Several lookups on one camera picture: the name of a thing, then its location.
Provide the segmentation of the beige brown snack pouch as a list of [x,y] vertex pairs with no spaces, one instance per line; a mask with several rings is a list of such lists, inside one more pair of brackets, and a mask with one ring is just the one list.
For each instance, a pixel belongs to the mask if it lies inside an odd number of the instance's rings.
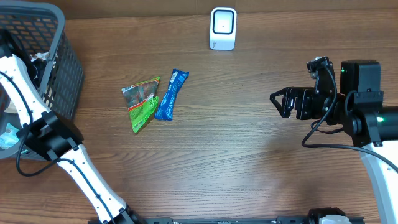
[[49,53],[36,53],[30,56],[30,61],[32,65],[37,68],[45,68],[47,66],[47,59],[49,57]]

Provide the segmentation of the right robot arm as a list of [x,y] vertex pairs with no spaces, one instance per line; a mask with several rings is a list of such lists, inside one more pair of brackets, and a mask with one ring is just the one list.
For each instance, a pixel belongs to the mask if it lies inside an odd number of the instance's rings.
[[[341,63],[340,82],[332,61],[324,56],[307,63],[313,87],[285,87],[270,95],[283,118],[296,110],[296,118],[312,121],[302,140],[306,148],[350,149],[360,154],[371,180],[382,223],[397,223],[397,107],[384,106],[381,65],[375,60]],[[352,145],[308,144],[322,123],[339,124],[338,132],[352,138]]]

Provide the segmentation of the green red snack bag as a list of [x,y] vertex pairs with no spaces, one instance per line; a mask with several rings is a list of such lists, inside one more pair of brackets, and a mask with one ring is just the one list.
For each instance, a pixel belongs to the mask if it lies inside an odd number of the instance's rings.
[[156,91],[160,77],[121,88],[134,133],[138,133],[155,112],[159,103]]

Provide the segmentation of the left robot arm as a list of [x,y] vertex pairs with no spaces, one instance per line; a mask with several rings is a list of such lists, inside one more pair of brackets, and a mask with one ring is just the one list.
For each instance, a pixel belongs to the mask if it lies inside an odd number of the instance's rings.
[[49,163],[64,169],[94,207],[99,223],[143,223],[98,172],[83,145],[83,135],[68,119],[42,100],[33,79],[39,74],[22,44],[1,30],[1,86],[17,110],[20,155],[27,146]]

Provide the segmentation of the teal white snack packet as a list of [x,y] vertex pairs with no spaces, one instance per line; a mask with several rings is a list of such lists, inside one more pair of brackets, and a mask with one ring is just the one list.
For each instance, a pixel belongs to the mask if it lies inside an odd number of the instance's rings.
[[19,138],[16,134],[18,131],[19,130],[12,124],[7,124],[5,132],[1,134],[0,138],[1,149],[7,150],[19,142]]

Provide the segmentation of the blue snack bar wrapper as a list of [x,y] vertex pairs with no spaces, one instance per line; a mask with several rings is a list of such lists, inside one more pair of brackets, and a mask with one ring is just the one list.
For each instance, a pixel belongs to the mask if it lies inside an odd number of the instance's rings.
[[168,89],[155,113],[155,119],[166,121],[171,121],[173,119],[175,100],[182,85],[188,77],[189,72],[173,69]]

